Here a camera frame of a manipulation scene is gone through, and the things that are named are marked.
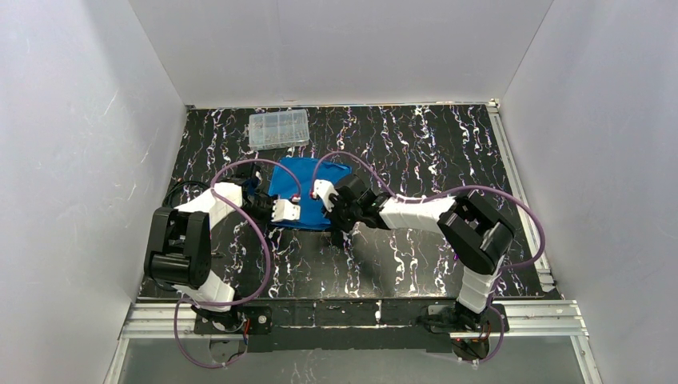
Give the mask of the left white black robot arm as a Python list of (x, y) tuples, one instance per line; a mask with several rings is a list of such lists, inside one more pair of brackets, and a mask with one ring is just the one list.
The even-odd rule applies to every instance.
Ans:
[(273, 213), (274, 197), (261, 191), (261, 167), (239, 165), (233, 175), (208, 186), (186, 203), (154, 211), (144, 260), (144, 275), (188, 296), (194, 305), (216, 313), (241, 303), (236, 290), (212, 271), (211, 230), (242, 210), (254, 221)]

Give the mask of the blue cloth napkin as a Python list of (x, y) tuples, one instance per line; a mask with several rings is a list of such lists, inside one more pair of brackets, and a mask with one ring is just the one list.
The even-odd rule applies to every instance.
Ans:
[[(311, 179), (318, 160), (316, 158), (290, 157), (283, 158), (280, 163), (287, 167), (301, 184), (301, 200), (299, 202), (301, 216), (295, 221), (273, 222), (272, 225), (299, 230), (329, 230), (331, 228), (331, 221), (321, 211), (323, 208), (322, 202), (310, 197), (310, 190), (313, 184)], [(323, 162), (317, 171), (317, 179), (336, 183), (352, 172), (353, 168), (351, 166)], [(283, 169), (276, 166), (270, 180), (268, 195), (277, 195), (280, 198), (290, 199), (297, 192), (297, 183), (293, 178)]]

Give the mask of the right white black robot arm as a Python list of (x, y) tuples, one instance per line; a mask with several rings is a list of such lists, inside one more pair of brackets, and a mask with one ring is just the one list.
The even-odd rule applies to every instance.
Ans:
[(464, 267), (458, 306), (476, 315), (485, 312), (516, 230), (476, 189), (436, 198), (392, 196), (376, 194), (350, 174), (338, 182), (314, 181), (311, 196), (322, 202), (323, 215), (342, 231), (363, 223), (374, 229), (443, 236)]

